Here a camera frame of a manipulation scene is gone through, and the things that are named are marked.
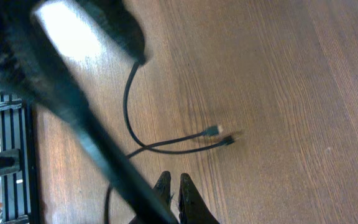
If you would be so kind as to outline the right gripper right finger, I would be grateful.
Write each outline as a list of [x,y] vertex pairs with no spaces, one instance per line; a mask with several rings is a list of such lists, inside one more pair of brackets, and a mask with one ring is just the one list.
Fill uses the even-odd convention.
[[180,176],[179,212],[182,224],[219,224],[187,173]]

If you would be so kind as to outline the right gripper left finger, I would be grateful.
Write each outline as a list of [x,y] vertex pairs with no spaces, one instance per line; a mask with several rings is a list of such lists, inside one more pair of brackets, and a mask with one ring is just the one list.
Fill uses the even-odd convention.
[[171,223],[169,171],[163,171],[152,188],[145,179],[132,170],[127,178],[127,201],[143,223]]

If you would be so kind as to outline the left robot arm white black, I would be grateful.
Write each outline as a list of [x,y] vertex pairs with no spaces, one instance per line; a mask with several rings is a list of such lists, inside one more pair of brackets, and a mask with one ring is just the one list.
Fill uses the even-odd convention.
[[34,16],[36,1],[0,1],[0,91],[34,101],[64,120],[111,186],[145,223],[175,223],[92,112]]

